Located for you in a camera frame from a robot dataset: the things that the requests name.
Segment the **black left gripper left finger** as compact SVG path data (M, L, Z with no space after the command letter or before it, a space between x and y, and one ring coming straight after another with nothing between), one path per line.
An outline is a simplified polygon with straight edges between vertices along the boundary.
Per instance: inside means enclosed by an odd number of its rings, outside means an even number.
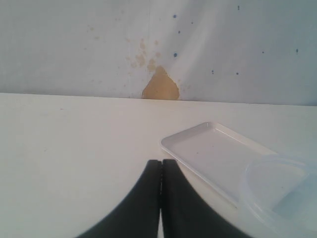
M130 192L80 238L156 238L160 215L162 162L149 160Z

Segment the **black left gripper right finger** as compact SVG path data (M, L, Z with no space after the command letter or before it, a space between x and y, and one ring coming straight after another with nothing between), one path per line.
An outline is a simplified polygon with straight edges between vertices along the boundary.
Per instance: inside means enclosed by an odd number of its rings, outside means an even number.
M161 216L165 238L246 238L194 190L177 162L162 162Z

